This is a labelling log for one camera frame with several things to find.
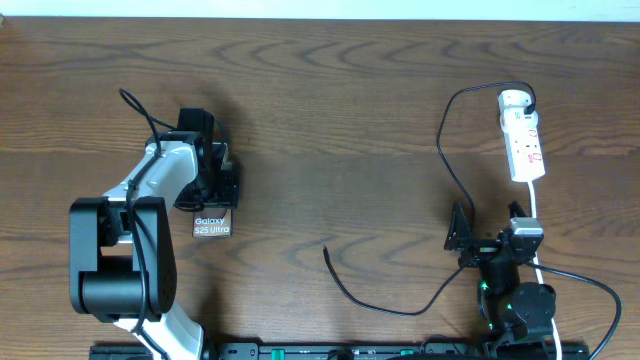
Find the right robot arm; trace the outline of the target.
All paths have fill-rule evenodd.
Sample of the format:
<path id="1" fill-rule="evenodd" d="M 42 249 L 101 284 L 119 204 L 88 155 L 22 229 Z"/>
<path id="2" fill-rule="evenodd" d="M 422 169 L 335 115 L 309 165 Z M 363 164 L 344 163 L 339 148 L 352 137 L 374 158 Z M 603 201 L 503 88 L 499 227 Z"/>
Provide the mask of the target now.
<path id="1" fill-rule="evenodd" d="M 517 202 L 509 205 L 509 211 L 509 224 L 496 238 L 477 239 L 457 202 L 444 243 L 445 250 L 459 253 L 461 268 L 480 271 L 477 301 L 489 325 L 480 347 L 488 357 L 524 355 L 526 346 L 534 353 L 553 334 L 555 290 L 538 282 L 523 282 L 518 271 L 535 257 L 544 239 L 543 229 Z"/>

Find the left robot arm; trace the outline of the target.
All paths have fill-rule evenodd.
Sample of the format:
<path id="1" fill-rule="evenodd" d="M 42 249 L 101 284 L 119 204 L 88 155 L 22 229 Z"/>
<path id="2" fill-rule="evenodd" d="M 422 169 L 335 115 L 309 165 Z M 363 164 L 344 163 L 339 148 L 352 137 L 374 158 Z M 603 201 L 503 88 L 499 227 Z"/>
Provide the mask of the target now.
<path id="1" fill-rule="evenodd" d="M 134 169 L 100 197 L 79 198 L 69 216 L 72 307 L 133 335 L 134 345 L 94 345 L 92 359 L 216 359 L 217 345 L 176 301 L 173 207 L 231 208 L 229 146 L 195 131 L 147 141 Z"/>

